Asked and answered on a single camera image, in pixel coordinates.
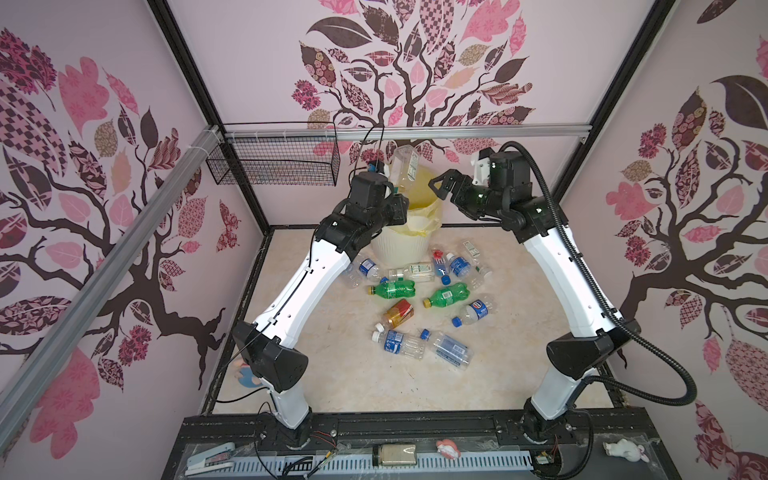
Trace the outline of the small clear green label bottle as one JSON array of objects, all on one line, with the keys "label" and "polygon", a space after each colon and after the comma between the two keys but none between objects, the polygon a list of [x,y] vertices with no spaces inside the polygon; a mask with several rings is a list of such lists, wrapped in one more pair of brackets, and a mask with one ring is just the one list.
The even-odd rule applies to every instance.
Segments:
[{"label": "small clear green label bottle", "polygon": [[481,257],[481,252],[477,248],[477,246],[470,240],[463,240],[461,242],[462,246],[464,247],[466,253],[472,260],[478,260]]}]

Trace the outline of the pepsi label small bottle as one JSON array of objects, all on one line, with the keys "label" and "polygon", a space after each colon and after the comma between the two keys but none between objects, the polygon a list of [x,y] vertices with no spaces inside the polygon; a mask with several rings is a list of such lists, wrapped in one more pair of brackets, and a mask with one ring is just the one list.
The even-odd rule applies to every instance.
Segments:
[{"label": "pepsi label small bottle", "polygon": [[490,316],[497,309],[495,299],[490,295],[480,295],[461,307],[451,319],[454,328],[476,324]]}]

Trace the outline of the clear bottle green white label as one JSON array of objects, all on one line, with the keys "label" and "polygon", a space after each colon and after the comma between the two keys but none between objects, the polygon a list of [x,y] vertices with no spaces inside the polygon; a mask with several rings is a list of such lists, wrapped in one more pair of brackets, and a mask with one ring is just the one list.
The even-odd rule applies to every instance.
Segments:
[{"label": "clear bottle green white label", "polygon": [[412,198],[416,183],[420,156],[411,145],[397,147],[394,150],[391,163],[390,180],[397,193],[408,199]]}]

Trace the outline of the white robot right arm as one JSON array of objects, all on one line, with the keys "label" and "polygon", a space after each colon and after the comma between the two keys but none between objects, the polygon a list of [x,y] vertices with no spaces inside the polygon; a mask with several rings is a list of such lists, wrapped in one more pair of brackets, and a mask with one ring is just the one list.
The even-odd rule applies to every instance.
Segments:
[{"label": "white robot right arm", "polygon": [[513,233],[538,263],[560,301],[569,333],[546,347],[550,367],[523,409],[522,428],[535,443],[574,407],[598,368],[638,332],[621,330],[621,314],[588,280],[582,254],[532,155],[510,141],[479,154],[473,175],[450,169],[429,181],[432,192],[467,218],[491,220]]}]

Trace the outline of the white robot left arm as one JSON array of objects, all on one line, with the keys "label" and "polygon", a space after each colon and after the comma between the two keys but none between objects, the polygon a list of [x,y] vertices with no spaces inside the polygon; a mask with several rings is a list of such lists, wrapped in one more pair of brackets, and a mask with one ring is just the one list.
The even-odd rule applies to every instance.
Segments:
[{"label": "white robot left arm", "polygon": [[408,199],[381,173],[362,172],[349,194],[320,221],[308,253],[289,282],[254,320],[236,325],[238,354],[276,401],[277,420],[289,430],[310,416],[300,380],[309,364],[296,350],[311,313],[336,278],[375,235],[406,222]]}]

